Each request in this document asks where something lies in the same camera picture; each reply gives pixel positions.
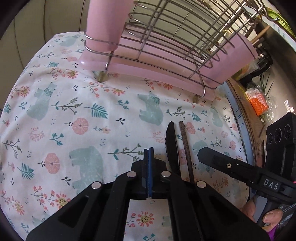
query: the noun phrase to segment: human hand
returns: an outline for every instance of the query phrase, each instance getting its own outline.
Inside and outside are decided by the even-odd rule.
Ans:
[[[253,199],[247,202],[241,209],[241,211],[254,222],[255,220],[253,216],[255,214],[255,210],[256,210],[256,205]],[[266,232],[271,231],[281,221],[282,217],[283,217],[283,212],[280,209],[275,209],[268,212],[267,214],[264,215],[263,222],[269,223],[269,225],[263,227],[263,229]]]

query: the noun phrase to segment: bed sheet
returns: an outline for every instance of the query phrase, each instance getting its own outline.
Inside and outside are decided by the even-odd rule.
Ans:
[[[84,34],[55,35],[32,58],[13,87],[0,119],[0,205],[25,239],[93,181],[112,182],[143,158],[144,148],[167,162],[165,132],[175,123],[181,174],[188,170],[178,122],[183,121],[196,180],[205,180],[238,208],[248,187],[199,163],[210,147],[246,161],[231,106],[148,79],[83,70]],[[130,202],[124,240],[172,240],[167,200]]]

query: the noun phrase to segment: camera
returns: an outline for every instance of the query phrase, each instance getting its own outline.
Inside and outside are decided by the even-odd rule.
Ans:
[[[288,112],[266,130],[265,168],[290,181],[296,180],[296,115]]]

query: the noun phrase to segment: dish rack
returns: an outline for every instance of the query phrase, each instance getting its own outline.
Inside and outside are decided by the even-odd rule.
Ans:
[[[100,71],[100,82],[107,71],[117,72],[210,100],[217,86],[256,59],[244,35],[268,16],[261,0],[105,2],[90,1],[86,51],[79,59],[85,69]]]

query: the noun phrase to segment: metal rivet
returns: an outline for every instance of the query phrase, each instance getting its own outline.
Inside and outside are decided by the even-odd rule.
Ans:
[[[204,181],[199,181],[199,182],[196,183],[196,185],[199,188],[205,188],[207,186],[207,184]]]
[[[170,176],[170,172],[169,172],[169,171],[163,171],[163,172],[161,173],[161,175],[162,175],[163,177],[169,177],[169,176]]]
[[[130,171],[130,172],[127,173],[128,177],[135,177],[136,175],[137,175],[137,173],[134,172],[134,171]]]
[[[101,186],[102,186],[102,184],[101,184],[100,182],[94,182],[94,183],[91,184],[91,187],[92,187],[93,189],[98,189],[98,188],[100,188]]]

